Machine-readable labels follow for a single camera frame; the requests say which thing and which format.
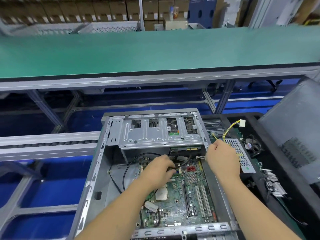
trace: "hand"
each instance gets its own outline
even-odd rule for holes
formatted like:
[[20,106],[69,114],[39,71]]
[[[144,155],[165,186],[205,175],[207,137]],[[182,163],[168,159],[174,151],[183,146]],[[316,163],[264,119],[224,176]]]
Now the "hand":
[[236,150],[216,140],[208,148],[206,160],[221,184],[240,180],[240,162]]
[[175,165],[167,155],[156,157],[142,171],[138,179],[150,186],[150,192],[159,189],[163,187],[176,172],[175,169],[167,171],[168,167],[174,168]]

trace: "power connector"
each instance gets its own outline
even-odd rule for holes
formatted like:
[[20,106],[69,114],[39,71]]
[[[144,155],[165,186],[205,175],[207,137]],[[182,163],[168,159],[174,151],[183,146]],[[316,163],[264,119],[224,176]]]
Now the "power connector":
[[239,127],[246,127],[246,121],[240,120]]

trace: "motherboard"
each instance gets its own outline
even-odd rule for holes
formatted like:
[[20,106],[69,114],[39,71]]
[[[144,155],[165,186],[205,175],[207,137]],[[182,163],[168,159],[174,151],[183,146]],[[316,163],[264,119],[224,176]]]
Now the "motherboard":
[[[138,161],[138,174],[149,162],[149,158]],[[158,211],[154,212],[146,207],[141,210],[143,228],[194,225],[217,221],[202,164],[196,158],[189,159],[188,164],[178,168],[164,187],[151,192],[146,199],[156,205]]]

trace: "left hand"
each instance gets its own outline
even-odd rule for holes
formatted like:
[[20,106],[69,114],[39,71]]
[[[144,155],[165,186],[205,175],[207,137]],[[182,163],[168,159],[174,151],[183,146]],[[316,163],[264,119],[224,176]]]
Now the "left hand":
[[175,168],[175,165],[167,155],[156,157],[142,171],[138,179],[149,185],[150,192],[159,189],[163,187],[176,172],[175,169],[167,171],[168,167]]

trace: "pci slot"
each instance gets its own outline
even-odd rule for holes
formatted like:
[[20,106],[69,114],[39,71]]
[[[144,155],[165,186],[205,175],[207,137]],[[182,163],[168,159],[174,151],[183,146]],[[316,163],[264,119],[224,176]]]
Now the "pci slot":
[[202,198],[203,198],[204,203],[205,203],[205,205],[207,207],[208,215],[212,216],[210,205],[209,205],[209,201],[208,201],[208,197],[207,197],[207,193],[206,193],[206,189],[205,189],[205,187],[203,185],[201,185],[201,190],[202,190]]
[[188,201],[186,184],[185,184],[184,180],[181,180],[181,182],[182,182],[182,185],[183,185],[184,197],[186,199],[186,213],[190,217],[191,214],[190,214],[190,209],[189,209],[189,201]]
[[203,209],[203,204],[202,204],[202,200],[201,200],[201,194],[200,194],[200,191],[199,191],[199,186],[195,187],[195,192],[197,193],[201,215],[202,215],[202,217],[206,217],[205,210]]

